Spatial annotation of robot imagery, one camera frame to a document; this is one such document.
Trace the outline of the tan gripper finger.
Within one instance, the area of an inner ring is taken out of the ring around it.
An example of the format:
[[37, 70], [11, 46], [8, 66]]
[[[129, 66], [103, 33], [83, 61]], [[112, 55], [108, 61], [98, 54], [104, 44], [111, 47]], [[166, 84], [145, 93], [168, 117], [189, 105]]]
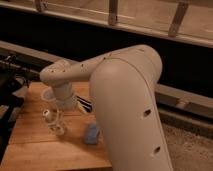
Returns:
[[77, 102], [77, 108], [79, 110], [79, 112], [83, 115], [87, 115], [87, 111], [85, 110], [85, 108], [82, 106], [82, 104], [80, 102]]

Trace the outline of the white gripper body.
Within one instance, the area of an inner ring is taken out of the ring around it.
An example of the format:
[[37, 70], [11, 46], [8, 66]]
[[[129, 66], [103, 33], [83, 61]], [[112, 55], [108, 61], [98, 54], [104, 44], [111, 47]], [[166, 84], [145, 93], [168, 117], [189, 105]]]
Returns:
[[77, 97], [70, 83], [52, 88], [56, 98], [56, 105], [60, 110], [73, 110], [77, 105]]

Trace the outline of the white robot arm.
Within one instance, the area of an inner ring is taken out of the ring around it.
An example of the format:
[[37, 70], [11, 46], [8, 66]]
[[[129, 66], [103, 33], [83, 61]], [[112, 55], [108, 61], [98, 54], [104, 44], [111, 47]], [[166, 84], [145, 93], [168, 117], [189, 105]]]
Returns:
[[114, 171], [174, 171], [155, 98], [161, 72], [157, 51], [135, 45], [73, 65], [59, 60], [40, 72], [40, 80], [52, 89], [62, 110], [72, 108], [71, 84], [89, 83]]

